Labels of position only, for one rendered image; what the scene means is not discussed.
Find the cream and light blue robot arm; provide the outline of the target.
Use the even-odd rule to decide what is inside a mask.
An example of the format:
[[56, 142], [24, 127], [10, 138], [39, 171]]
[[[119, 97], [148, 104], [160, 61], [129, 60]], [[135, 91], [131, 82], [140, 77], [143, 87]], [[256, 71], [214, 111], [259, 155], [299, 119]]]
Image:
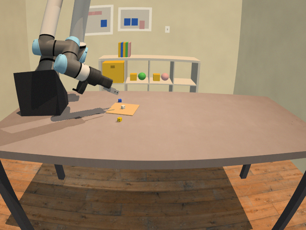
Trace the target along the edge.
[[43, 16], [39, 39], [32, 44], [32, 52], [39, 55], [35, 71], [55, 70], [77, 78], [88, 48], [84, 42], [91, 0], [75, 0], [71, 20], [70, 36], [65, 41], [54, 40], [63, 0], [48, 0]]

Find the orange flat mat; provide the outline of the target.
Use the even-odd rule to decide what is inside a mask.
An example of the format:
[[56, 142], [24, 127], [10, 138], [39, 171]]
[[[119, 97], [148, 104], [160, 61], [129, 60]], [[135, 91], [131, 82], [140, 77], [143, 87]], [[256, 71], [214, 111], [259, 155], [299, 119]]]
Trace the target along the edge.
[[[125, 109], [121, 109], [125, 105]], [[115, 103], [106, 113], [133, 116], [140, 105]]]

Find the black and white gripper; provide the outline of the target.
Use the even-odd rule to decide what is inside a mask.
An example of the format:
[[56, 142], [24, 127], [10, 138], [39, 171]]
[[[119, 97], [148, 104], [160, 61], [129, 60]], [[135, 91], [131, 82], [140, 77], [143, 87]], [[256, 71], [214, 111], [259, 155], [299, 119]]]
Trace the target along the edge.
[[113, 84], [113, 80], [105, 77], [101, 74], [101, 71], [87, 66], [85, 65], [85, 63], [82, 63], [82, 68], [81, 68], [81, 72], [78, 75], [77, 78], [75, 78], [77, 80], [79, 80], [77, 88], [76, 89], [72, 89], [76, 92], [78, 92], [79, 94], [83, 94], [87, 84], [96, 86], [96, 85], [101, 85], [103, 86], [104, 90], [107, 90], [108, 92], [111, 92], [113, 94], [118, 95], [119, 91], [112, 88], [112, 84]]

